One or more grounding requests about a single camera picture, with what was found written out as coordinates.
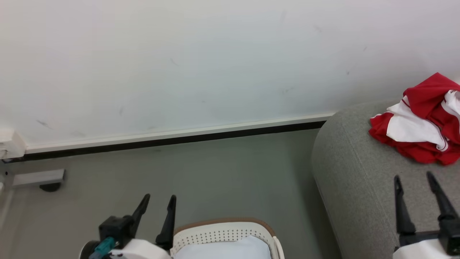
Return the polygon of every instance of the gray floor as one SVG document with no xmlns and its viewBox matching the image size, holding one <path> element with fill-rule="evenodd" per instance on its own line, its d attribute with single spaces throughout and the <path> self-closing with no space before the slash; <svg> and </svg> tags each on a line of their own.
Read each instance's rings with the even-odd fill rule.
<svg viewBox="0 0 460 259">
<path fill-rule="evenodd" d="M 316 134 L 304 130 L 7 165 L 14 173 L 65 168 L 67 179 L 55 193 L 16 190 L 0 238 L 2 258 L 77 258 L 83 244 L 97 239 L 102 221 L 131 214 L 150 193 L 138 238 L 155 239 L 175 194 L 176 226 L 259 218 L 275 230 L 287 259 L 338 259 L 310 171 Z"/>
</svg>

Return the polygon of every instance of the teal connector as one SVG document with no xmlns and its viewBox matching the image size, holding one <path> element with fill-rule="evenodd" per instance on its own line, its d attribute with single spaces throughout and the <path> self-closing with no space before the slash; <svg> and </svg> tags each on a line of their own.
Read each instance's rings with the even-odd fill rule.
<svg viewBox="0 0 460 259">
<path fill-rule="evenodd" d="M 96 247 L 94 253 L 90 255 L 89 259 L 102 259 L 102 257 L 110 253 L 114 247 L 115 239 L 113 239 L 113 237 L 107 237 L 98 245 L 98 247 Z"/>
</svg>

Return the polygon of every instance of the white wall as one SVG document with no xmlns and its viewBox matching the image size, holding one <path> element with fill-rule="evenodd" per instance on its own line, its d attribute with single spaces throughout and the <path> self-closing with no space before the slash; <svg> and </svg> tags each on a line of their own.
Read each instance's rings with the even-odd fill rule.
<svg viewBox="0 0 460 259">
<path fill-rule="evenodd" d="M 460 65 L 457 0 L 2 0 L 28 145 L 334 112 Z"/>
</svg>

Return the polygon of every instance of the perforated basket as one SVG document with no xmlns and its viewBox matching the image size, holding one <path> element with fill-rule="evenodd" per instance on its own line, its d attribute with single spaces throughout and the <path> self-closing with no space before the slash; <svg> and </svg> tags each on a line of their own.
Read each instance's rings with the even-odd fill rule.
<svg viewBox="0 0 460 259">
<path fill-rule="evenodd" d="M 271 227 L 255 218 L 223 218 L 193 223 L 174 232 L 171 257 L 184 246 L 214 242 L 235 242 L 249 235 L 267 243 L 272 259 L 284 259 L 283 248 Z"/>
</svg>

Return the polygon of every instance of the gray ottoman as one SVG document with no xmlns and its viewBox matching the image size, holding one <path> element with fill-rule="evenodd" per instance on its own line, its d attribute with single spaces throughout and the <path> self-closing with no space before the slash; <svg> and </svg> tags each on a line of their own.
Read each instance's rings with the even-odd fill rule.
<svg viewBox="0 0 460 259">
<path fill-rule="evenodd" d="M 439 209 L 426 180 L 432 171 L 460 212 L 460 163 L 423 165 L 373 139 L 369 118 L 397 101 L 366 103 L 332 116 L 313 148 L 316 183 L 343 259 L 390 259 L 398 246 L 393 177 L 399 174 L 417 231 L 437 230 Z"/>
</svg>

